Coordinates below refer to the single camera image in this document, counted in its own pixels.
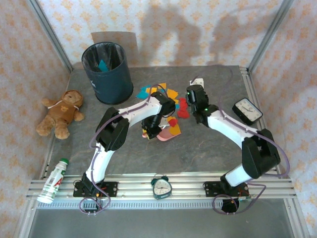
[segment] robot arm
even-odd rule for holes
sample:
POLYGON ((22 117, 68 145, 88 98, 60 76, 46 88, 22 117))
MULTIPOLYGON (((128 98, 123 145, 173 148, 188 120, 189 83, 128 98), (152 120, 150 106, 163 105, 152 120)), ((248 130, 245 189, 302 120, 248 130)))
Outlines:
POLYGON ((259 133, 273 140, 269 130, 258 131, 224 113, 225 117, 230 118, 230 120, 247 130, 237 128, 221 115, 216 105, 209 104, 208 96, 201 85, 191 85, 187 88, 186 101, 191 106, 197 123, 202 123, 211 129, 219 131, 236 143, 242 150, 242 164, 220 178, 224 193, 227 194, 232 188, 243 182, 259 178, 280 163, 277 149, 273 145, 249 133, 249 131, 259 133))
MULTIPOLYGON (((109 123, 97 136, 97 146, 101 148, 95 150, 95 163, 93 168, 93 177, 98 185, 105 178, 106 168, 114 152, 119 149, 125 142, 129 127, 135 123, 142 121, 142 129, 147 132, 149 139, 155 138, 160 132, 159 127, 162 116, 168 115, 175 110, 175 102, 171 98, 167 98, 161 92, 151 94, 150 100, 144 100, 131 107, 116 110, 109 108, 100 121, 96 131, 112 117, 125 113, 118 117, 112 123, 109 123)), ((91 167, 90 164, 87 171, 83 174, 82 182, 87 191, 94 196, 97 189, 91 183, 91 167)))

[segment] black alarm clock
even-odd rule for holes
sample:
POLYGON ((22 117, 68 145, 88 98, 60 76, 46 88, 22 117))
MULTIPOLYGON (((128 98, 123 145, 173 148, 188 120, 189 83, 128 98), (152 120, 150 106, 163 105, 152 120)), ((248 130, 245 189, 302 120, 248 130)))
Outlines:
POLYGON ((232 110, 246 125, 253 125, 263 116, 263 113, 247 98, 236 102, 232 110))

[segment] alarm clock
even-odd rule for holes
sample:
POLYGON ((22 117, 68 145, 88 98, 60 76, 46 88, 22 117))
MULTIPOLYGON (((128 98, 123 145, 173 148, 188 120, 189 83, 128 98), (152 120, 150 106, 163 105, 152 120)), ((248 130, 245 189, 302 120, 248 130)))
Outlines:
POLYGON ((236 102, 232 110, 246 125, 253 125, 263 116, 263 113, 247 98, 236 102))
POLYGON ((152 179, 151 185, 153 186, 153 196, 157 200, 167 198, 172 194, 172 185, 168 182, 167 176, 152 179))

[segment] plastic bottle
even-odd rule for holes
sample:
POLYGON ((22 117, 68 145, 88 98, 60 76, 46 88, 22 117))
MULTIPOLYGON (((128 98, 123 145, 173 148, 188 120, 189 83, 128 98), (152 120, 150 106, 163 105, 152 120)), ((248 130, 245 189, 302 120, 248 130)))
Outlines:
POLYGON ((59 185, 63 180, 68 164, 68 159, 62 158, 60 162, 55 166, 55 169, 51 172, 49 178, 46 180, 42 192, 37 198, 39 202, 48 204, 53 202, 54 197, 58 191, 59 185))

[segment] teddy bear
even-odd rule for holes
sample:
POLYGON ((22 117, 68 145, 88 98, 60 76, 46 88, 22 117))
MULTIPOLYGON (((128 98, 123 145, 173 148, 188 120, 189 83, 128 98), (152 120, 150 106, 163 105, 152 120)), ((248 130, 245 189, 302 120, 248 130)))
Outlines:
POLYGON ((55 136, 66 139, 69 136, 67 126, 73 121, 81 121, 85 115, 79 112, 84 98, 76 90, 65 92, 59 101, 43 98, 42 104, 49 109, 43 121, 36 127, 36 132, 41 136, 48 136, 55 126, 55 136))

